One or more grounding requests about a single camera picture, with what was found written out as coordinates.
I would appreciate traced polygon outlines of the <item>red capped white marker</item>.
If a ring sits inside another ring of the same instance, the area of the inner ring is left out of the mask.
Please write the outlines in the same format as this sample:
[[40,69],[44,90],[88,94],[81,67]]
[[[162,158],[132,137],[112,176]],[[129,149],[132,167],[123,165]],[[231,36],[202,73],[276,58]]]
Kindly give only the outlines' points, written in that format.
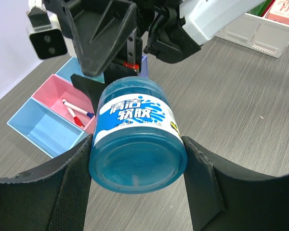
[[66,105],[66,99],[63,98],[63,99],[62,99],[62,102],[63,102],[64,106],[67,108],[67,110],[68,110],[68,112],[70,113],[70,115],[73,117],[75,124],[76,124],[77,126],[79,126],[80,128],[84,128],[83,123],[82,123],[81,120],[76,116],[76,114],[74,113],[74,111]]

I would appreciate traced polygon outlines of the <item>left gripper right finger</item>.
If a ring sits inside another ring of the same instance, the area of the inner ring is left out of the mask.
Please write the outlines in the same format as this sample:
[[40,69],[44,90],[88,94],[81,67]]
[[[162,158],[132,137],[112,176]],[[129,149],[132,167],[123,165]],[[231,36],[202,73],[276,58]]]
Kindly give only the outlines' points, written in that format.
[[289,174],[239,166],[184,136],[184,172],[195,231],[289,231]]

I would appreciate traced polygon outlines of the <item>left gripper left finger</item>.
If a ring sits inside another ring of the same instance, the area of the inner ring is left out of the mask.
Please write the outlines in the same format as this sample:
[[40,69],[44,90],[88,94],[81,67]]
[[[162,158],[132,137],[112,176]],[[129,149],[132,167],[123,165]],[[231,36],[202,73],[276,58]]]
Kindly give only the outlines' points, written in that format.
[[0,231],[82,231],[92,135],[13,178],[0,179]]

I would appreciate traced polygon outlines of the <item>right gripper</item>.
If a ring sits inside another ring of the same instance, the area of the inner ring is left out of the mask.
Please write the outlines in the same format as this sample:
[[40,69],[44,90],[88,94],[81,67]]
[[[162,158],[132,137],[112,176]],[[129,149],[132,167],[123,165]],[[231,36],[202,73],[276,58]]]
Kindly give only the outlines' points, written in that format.
[[[69,27],[83,74],[93,77],[104,71],[105,83],[139,76],[141,36],[148,28],[146,9],[130,0],[46,0],[44,4]],[[105,83],[76,74],[71,81],[90,99],[96,113]]]

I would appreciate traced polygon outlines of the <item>purple plastic box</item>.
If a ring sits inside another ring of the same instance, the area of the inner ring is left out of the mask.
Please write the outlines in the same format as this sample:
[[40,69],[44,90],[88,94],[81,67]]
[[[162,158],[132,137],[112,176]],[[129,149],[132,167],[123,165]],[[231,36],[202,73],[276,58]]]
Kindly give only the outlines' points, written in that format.
[[142,66],[139,76],[149,78],[149,71],[148,71],[148,58],[146,55],[142,56]]

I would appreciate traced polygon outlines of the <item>blue capped white marker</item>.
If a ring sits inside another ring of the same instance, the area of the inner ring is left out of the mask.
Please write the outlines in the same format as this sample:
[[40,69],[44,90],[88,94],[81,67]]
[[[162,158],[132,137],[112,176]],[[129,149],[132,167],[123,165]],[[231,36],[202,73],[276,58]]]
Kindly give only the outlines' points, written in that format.
[[77,106],[69,103],[68,101],[66,101],[66,105],[67,105],[69,108],[71,108],[72,110],[75,110],[75,111],[77,111],[77,112],[79,112],[79,113],[81,113],[81,114],[83,114],[83,115],[86,115],[86,116],[89,117],[89,118],[93,118],[93,116],[94,116],[94,113],[90,113],[90,112],[88,112],[88,111],[86,111],[86,110],[84,110],[84,109],[81,109],[81,108],[79,108],[79,107],[77,107]]

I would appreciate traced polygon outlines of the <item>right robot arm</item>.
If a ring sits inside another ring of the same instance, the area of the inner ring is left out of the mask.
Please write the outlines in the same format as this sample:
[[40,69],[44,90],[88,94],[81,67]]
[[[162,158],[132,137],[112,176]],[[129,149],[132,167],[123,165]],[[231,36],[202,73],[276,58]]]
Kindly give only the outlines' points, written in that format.
[[143,53],[175,64],[201,49],[219,30],[259,5],[258,0],[46,0],[63,35],[72,39],[83,74],[75,88],[97,108],[103,90],[131,76],[123,65]]

